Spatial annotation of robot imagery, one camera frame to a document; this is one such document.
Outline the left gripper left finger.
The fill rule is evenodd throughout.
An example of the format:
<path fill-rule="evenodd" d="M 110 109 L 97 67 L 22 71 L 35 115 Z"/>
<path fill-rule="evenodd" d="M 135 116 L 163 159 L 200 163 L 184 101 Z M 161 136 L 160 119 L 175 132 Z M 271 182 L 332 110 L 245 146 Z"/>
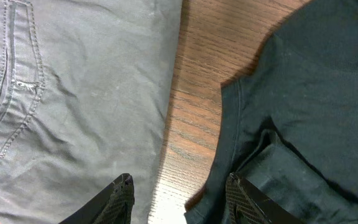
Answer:
<path fill-rule="evenodd" d="M 123 173 L 60 224 L 130 224 L 134 181 Z"/>

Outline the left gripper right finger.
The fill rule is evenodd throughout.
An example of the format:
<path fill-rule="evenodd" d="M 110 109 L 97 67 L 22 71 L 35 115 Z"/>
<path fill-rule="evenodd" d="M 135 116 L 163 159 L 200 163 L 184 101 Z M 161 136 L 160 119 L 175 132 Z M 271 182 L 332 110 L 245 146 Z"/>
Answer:
<path fill-rule="evenodd" d="M 225 192 L 232 224 L 302 224 L 238 173 L 229 174 Z"/>

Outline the black t-shirt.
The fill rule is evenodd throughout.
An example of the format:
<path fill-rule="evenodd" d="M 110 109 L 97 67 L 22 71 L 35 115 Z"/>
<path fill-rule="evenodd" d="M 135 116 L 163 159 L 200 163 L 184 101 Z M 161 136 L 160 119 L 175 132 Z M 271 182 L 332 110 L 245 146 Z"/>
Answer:
<path fill-rule="evenodd" d="M 230 223 L 238 173 L 303 223 L 358 223 L 358 1 L 311 1 L 224 86 L 216 155 L 187 223 Z"/>

